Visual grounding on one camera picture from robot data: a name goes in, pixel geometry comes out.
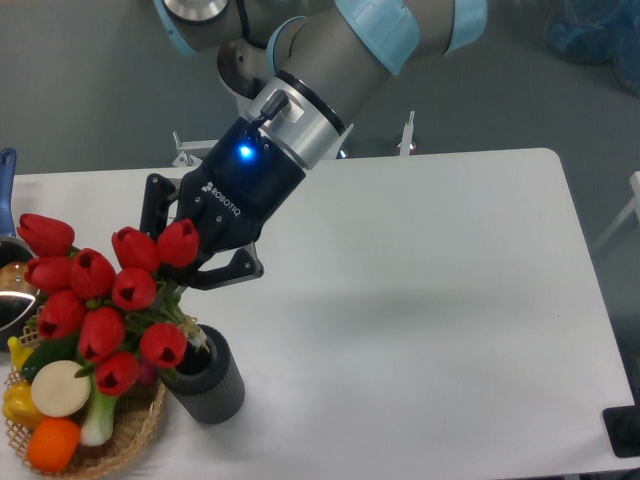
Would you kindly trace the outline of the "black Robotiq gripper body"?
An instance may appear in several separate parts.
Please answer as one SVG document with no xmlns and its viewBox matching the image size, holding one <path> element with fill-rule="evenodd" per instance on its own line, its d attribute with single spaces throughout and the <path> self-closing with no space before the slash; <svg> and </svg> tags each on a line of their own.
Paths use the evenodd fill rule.
<svg viewBox="0 0 640 480">
<path fill-rule="evenodd" d="M 239 118 L 182 178 L 176 218 L 192 221 L 202 252 L 235 249 L 259 238 L 304 178 L 294 160 Z"/>
</svg>

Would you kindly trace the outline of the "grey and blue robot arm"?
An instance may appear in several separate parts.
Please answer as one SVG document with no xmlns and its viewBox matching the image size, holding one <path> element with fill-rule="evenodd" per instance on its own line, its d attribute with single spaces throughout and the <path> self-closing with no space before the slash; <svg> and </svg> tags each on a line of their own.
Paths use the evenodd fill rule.
<svg viewBox="0 0 640 480">
<path fill-rule="evenodd" d="M 413 60 L 477 40 L 483 1 L 159 1 L 176 48 L 247 50 L 249 100 L 179 180 L 148 177 L 140 226 L 157 237 L 168 211 L 200 235 L 195 261 L 171 268 L 170 290 L 209 290 L 261 276 L 255 243 L 268 219 L 358 112 Z"/>
</svg>

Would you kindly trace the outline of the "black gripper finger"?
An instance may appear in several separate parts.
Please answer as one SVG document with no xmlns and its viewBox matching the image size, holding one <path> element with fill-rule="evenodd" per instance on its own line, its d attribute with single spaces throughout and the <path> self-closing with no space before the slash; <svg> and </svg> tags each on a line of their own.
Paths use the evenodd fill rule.
<svg viewBox="0 0 640 480">
<path fill-rule="evenodd" d="M 177 200 L 180 181 L 159 173 L 145 181 L 139 229 L 150 237 L 158 237 L 167 226 L 169 208 Z"/>
<path fill-rule="evenodd" d="M 204 261 L 197 260 L 173 274 L 173 281 L 180 287 L 209 291 L 249 280 L 264 274 L 256 245 L 247 244 L 236 249 L 229 262 L 221 267 L 205 270 Z"/>
</svg>

